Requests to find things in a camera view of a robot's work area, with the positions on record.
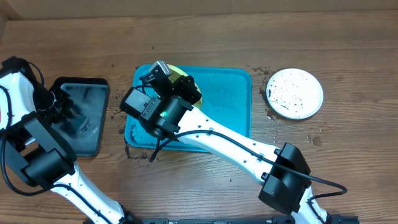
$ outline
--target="round white plate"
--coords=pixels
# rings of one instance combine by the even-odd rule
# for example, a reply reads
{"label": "round white plate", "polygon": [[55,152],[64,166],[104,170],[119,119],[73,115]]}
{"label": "round white plate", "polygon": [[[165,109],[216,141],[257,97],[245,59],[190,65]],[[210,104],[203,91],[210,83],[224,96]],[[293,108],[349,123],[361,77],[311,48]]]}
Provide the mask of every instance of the round white plate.
{"label": "round white plate", "polygon": [[270,106],[290,119],[311,117],[323,102],[319,81],[297,68],[283,69],[273,75],[268,81],[266,95]]}

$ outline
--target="wooden tabletop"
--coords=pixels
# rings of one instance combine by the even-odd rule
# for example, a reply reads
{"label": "wooden tabletop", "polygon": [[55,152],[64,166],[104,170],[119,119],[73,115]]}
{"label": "wooden tabletop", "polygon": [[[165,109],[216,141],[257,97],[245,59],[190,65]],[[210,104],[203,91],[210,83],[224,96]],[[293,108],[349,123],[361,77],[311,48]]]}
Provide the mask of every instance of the wooden tabletop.
{"label": "wooden tabletop", "polygon": [[[261,186],[207,153],[129,147],[122,96],[137,66],[242,68],[252,78],[252,138],[300,148],[312,175],[343,184],[344,196],[318,200],[361,223],[395,223],[398,210],[398,11],[11,21],[0,60],[16,55],[57,77],[101,77],[109,96],[101,150],[79,158],[83,172],[138,217],[259,218],[278,213],[257,199]],[[324,102],[304,121],[272,113],[264,85],[281,68],[320,81]],[[25,186],[14,174],[11,180]],[[315,194],[335,190],[313,184]],[[0,223],[81,223],[86,217],[52,192],[22,197],[0,180]]]}

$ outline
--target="blue tray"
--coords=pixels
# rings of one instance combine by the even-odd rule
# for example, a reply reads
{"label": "blue tray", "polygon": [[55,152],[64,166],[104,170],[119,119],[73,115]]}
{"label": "blue tray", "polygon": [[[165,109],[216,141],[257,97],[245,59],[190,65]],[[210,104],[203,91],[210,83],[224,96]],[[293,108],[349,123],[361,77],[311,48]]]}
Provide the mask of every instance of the blue tray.
{"label": "blue tray", "polygon": [[[151,65],[143,65],[136,70],[133,86],[141,85],[139,77],[148,72]],[[252,82],[250,75],[235,68],[208,68],[194,66],[179,66],[195,79],[202,93],[203,105],[201,111],[211,119],[250,138],[251,135],[251,97]],[[156,96],[147,89],[146,93]],[[134,147],[155,148],[156,138],[152,137],[141,127],[138,120],[127,117],[124,130],[126,141]],[[207,152],[195,146],[182,142],[171,142],[163,149]]]}

